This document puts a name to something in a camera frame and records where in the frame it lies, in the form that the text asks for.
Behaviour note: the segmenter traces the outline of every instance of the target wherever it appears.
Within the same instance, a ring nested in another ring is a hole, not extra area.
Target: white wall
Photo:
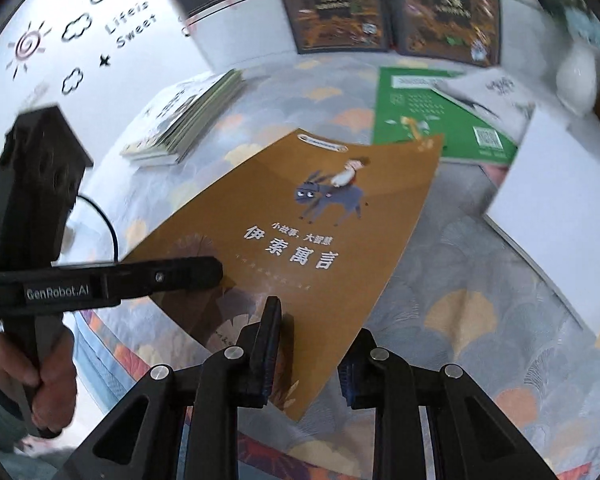
[[[187,20],[216,71],[296,54],[282,0],[225,0]]]
[[[0,152],[20,110],[58,103],[100,161],[158,91],[209,70],[182,25],[170,0],[26,0],[0,35]]]

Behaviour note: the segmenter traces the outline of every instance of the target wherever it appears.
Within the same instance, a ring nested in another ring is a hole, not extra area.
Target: donkey illustration
[[[353,210],[356,211],[358,218],[362,218],[360,201],[365,194],[364,191],[354,184],[348,184],[342,187],[321,184],[321,182],[324,182],[325,180],[330,181],[333,178],[333,175],[319,175],[320,170],[314,171],[296,188],[296,202],[299,204],[310,204],[301,214],[300,219],[303,220],[307,218],[309,224],[312,224],[330,204],[342,204],[344,207],[344,214],[338,219],[334,226],[338,226]]]

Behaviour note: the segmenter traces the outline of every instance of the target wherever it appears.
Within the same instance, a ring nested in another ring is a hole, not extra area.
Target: white book
[[[436,87],[516,144],[522,141],[536,107],[544,109],[564,127],[571,121],[570,114],[555,96],[540,88],[531,91],[501,67],[441,80]]]
[[[600,334],[600,163],[536,109],[486,221]]]
[[[120,155],[134,158],[147,150],[160,150],[164,141],[187,119],[188,114],[204,104],[205,94],[230,72],[220,75],[205,72],[161,90],[127,127],[135,133],[130,136],[130,142],[122,148]]]
[[[242,85],[237,84],[229,88],[221,96],[199,110],[200,113],[190,121],[182,124],[182,135],[177,143],[168,153],[156,152],[147,150],[131,156],[128,160],[132,161],[136,166],[168,166],[178,164],[192,150],[199,139],[200,133],[211,127],[213,120],[221,114],[234,96],[241,90]]]

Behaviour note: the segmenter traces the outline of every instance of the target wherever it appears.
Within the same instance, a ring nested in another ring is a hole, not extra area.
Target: qr code
[[[492,128],[477,128],[474,126],[474,133],[475,140],[478,141],[478,146],[504,151],[496,130],[493,130]]]

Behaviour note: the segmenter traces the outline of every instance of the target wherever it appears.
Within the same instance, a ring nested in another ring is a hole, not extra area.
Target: stack of books
[[[177,164],[242,87],[242,73],[204,73],[162,90],[128,126],[120,155],[138,166]]]

